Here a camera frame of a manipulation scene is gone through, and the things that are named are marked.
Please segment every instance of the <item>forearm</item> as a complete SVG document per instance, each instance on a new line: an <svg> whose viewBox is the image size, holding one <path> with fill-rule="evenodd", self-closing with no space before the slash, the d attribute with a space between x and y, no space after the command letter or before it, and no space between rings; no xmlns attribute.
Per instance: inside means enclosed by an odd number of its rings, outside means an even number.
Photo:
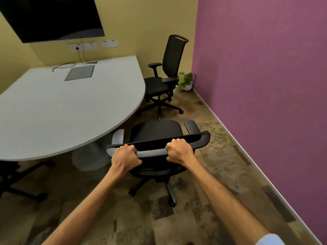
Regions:
<svg viewBox="0 0 327 245"><path fill-rule="evenodd" d="M59 225L43 245L80 244L118 179L119 172L111 168L99 185Z"/></svg>
<svg viewBox="0 0 327 245"><path fill-rule="evenodd" d="M189 170L206 194L213 210L238 245L255 245L270 232L199 162L190 158Z"/></svg>

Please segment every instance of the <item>baseboard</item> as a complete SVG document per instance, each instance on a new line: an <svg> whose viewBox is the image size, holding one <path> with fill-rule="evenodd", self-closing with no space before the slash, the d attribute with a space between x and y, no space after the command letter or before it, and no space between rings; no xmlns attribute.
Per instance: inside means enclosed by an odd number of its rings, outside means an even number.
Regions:
<svg viewBox="0 0 327 245"><path fill-rule="evenodd" d="M280 198L280 200L283 202L283 204L288 208L288 210L293 214L294 218L300 222L305 231L308 232L308 234L311 236L313 240L317 242L317 244L322 245L322 243L318 240L318 238L313 234L313 232L308 228L308 226L303 222L303 220L299 217L299 215L294 211L294 209L289 205L289 203L284 199L284 197L280 194L280 192L276 189L276 187L271 183L271 181L265 176L265 174L261 171L261 169L258 167L258 165L252 160L252 158L247 154L247 152L242 148L242 146L239 144L239 142L233 137L233 135L227 130L227 128L224 126L224 124L220 121L220 119L215 115L215 113L211 110L211 108L206 104L206 102L201 98L201 96L196 92L195 89L193 91L198 95L198 97L203 101L203 103L209 108L209 110L212 112L212 114L217 118L217 121L221 125L221 127L227 132L227 134L230 136L230 138L233 140L233 142L236 144L239 152L243 154L243 156L247 159L248 162L252 164L252 166L255 168L255 170L260 174L261 177L263 177L270 185L272 190L275 192L275 194Z"/></svg>

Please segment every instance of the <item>television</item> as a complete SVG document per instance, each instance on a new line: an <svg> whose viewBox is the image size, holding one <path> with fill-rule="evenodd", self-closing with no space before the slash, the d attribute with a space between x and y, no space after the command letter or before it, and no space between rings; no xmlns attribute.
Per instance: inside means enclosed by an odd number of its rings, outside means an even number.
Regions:
<svg viewBox="0 0 327 245"><path fill-rule="evenodd" d="M104 36L94 0L0 0L23 43Z"/></svg>

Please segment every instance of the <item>blue shirt sleeve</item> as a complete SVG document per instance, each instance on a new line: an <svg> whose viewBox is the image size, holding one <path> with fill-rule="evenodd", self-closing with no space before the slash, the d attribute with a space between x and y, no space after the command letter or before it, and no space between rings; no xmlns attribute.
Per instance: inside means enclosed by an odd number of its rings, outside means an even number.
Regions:
<svg viewBox="0 0 327 245"><path fill-rule="evenodd" d="M256 245L285 245L278 235L268 234L262 237Z"/></svg>

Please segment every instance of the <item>purple wall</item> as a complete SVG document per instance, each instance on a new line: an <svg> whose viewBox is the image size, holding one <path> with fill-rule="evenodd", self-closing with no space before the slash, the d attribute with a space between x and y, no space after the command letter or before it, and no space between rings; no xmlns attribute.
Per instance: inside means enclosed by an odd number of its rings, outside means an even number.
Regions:
<svg viewBox="0 0 327 245"><path fill-rule="evenodd" d="M327 244L327 0L199 0L195 89Z"/></svg>

